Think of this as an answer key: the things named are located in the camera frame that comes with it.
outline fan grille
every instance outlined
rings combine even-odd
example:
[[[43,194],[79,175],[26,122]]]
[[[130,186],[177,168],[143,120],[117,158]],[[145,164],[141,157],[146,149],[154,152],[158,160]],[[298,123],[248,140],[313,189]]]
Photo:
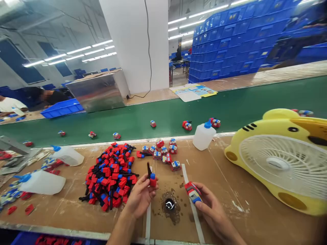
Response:
[[[327,151],[280,135],[255,135],[243,140],[239,154],[244,163],[268,182],[290,192],[327,199]],[[267,162],[276,159],[288,167]]]

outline yellow fan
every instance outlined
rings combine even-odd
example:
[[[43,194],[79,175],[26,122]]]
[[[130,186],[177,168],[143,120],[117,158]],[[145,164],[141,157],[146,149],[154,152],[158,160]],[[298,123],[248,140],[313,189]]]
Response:
[[[327,120],[270,110],[235,133],[225,156],[289,207],[327,213]]]

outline white squeeze bottle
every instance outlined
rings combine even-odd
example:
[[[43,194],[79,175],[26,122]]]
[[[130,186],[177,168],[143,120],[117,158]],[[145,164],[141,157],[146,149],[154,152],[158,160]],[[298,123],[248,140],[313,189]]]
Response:
[[[20,109],[13,107],[13,112],[15,112],[18,116],[24,116],[25,113],[22,112]]]
[[[19,178],[21,182],[20,191],[46,195],[53,195],[60,192],[66,182],[66,178],[50,174],[43,170],[14,177]]]
[[[54,154],[52,155],[53,158],[60,159],[64,163],[70,166],[77,166],[82,164],[84,160],[84,156],[75,151],[70,146],[53,146]]]
[[[205,150],[206,148],[208,148],[215,133],[216,130],[211,127],[210,121],[204,124],[200,124],[199,126],[197,126],[197,130],[195,131],[193,145],[199,150]]]

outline electrical cable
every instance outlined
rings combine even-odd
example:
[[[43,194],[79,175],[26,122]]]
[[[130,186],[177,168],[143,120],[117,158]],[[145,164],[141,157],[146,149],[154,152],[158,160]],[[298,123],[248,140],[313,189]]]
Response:
[[[139,98],[144,98],[150,91],[151,91],[151,80],[152,80],[152,64],[151,64],[151,56],[150,56],[150,36],[149,36],[149,14],[147,12],[147,6],[146,6],[146,0],[144,0],[144,4],[145,4],[145,10],[146,10],[146,20],[147,20],[147,39],[149,41],[149,46],[148,46],[148,54],[149,54],[149,59],[150,59],[150,90],[144,95],[144,96],[138,96],[138,95],[134,95],[133,97],[131,97],[130,99],[134,98],[134,97],[139,97]]]

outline white pillar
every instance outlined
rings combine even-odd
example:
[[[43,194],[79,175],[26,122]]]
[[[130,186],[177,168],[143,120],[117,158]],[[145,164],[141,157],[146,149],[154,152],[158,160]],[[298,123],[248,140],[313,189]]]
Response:
[[[131,94],[150,90],[144,0],[100,0]],[[146,0],[149,16],[151,90],[169,87],[168,1]]]

